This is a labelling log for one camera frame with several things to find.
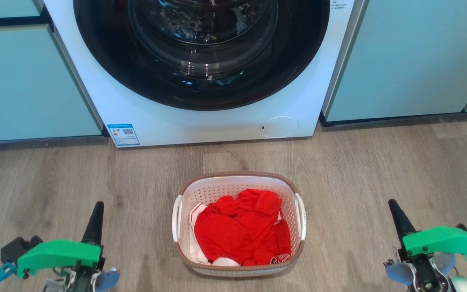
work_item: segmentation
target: front-loading washing machine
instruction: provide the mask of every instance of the front-loading washing machine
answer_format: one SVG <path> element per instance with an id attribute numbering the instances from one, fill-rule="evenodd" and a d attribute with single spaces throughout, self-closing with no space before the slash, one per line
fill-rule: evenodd
<path id="1" fill-rule="evenodd" d="M 354 0 L 45 0 L 118 147 L 313 135 Z"/>

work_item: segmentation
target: washing machine drum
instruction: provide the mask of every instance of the washing machine drum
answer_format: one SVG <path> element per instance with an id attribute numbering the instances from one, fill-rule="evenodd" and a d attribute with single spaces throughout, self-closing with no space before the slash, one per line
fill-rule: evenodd
<path id="1" fill-rule="evenodd" d="M 74 0 L 80 33 L 117 81 L 189 110 L 260 101 L 322 44 L 329 0 Z"/>

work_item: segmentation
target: laundry basket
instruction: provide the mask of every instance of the laundry basket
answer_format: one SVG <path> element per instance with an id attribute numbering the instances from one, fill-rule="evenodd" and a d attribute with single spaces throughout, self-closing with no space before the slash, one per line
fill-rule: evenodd
<path id="1" fill-rule="evenodd" d="M 189 213 L 198 203 L 209 204 L 222 196 L 234 198 L 245 189 L 269 190 L 282 199 L 284 219 L 291 233 L 291 258 L 281 264 L 265 266 L 209 266 L 197 264 L 189 259 Z M 306 239 L 306 211 L 304 202 L 296 188 L 286 178 L 278 174 L 255 172 L 224 172 L 207 174 L 190 181 L 181 190 L 172 209 L 172 237 L 176 249 L 185 264 L 198 273 L 217 277 L 257 277 L 275 274 L 293 264 L 304 249 Z"/>

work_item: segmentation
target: basket rim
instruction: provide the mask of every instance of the basket rim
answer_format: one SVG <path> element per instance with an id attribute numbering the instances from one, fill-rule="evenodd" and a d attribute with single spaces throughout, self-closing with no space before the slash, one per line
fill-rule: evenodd
<path id="1" fill-rule="evenodd" d="M 198 177 L 195 177 L 195 178 L 191 179 L 181 189 L 180 196 L 183 196 L 183 194 L 187 191 L 189 186 L 191 186 L 196 181 L 199 181 L 199 180 L 202 180 L 202 179 L 215 178 L 215 177 L 218 178 L 218 177 L 244 177 L 244 176 L 269 177 L 269 178 L 279 179 L 279 180 L 283 181 L 284 183 L 286 183 L 291 188 L 291 190 L 293 191 L 294 194 L 298 193 L 297 188 L 295 187 L 295 185 L 293 185 L 293 183 L 289 179 L 283 177 L 280 174 L 272 174 L 270 172 L 216 172 L 216 173 L 213 173 L 213 174 L 203 174 L 202 176 L 198 176 Z"/>
<path id="2" fill-rule="evenodd" d="M 258 177 L 268 177 L 268 178 L 279 179 L 283 181 L 284 183 L 286 183 L 291 188 L 294 194 L 298 193 L 295 185 L 293 185 L 293 183 L 289 179 L 279 174 L 272 174 L 270 172 L 216 172 L 213 174 L 204 174 L 202 176 L 193 178 L 182 188 L 182 190 L 180 191 L 180 196 L 183 197 L 183 194 L 187 191 L 189 186 L 191 186 L 196 181 L 207 179 L 207 178 L 234 177 L 234 176 L 258 176 Z M 181 250 L 179 242 L 175 242 L 174 244 L 176 245 L 176 251 L 178 251 L 178 255 L 180 255 L 180 258 L 185 262 L 185 264 L 187 264 L 188 266 L 191 266 L 192 268 L 199 268 L 201 270 L 224 271 L 224 272 L 241 272 L 241 271 L 245 272 L 245 271 L 274 270 L 275 268 L 286 268 L 287 266 L 290 266 L 300 257 L 300 254 L 302 254 L 302 251 L 304 250 L 305 240 L 300 241 L 300 245 L 298 246 L 297 252 L 289 259 L 289 261 L 286 261 L 280 264 L 267 264 L 263 266 L 211 266 L 208 264 L 197 264 L 189 260 L 183 254 L 183 251 Z"/>

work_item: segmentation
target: door glass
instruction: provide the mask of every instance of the door glass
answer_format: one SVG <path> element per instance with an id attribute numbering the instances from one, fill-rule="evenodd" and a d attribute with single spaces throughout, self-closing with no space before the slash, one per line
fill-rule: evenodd
<path id="1" fill-rule="evenodd" d="M 245 66 L 267 46 L 278 0 L 131 0 L 129 18 L 159 60 L 208 79 Z"/>

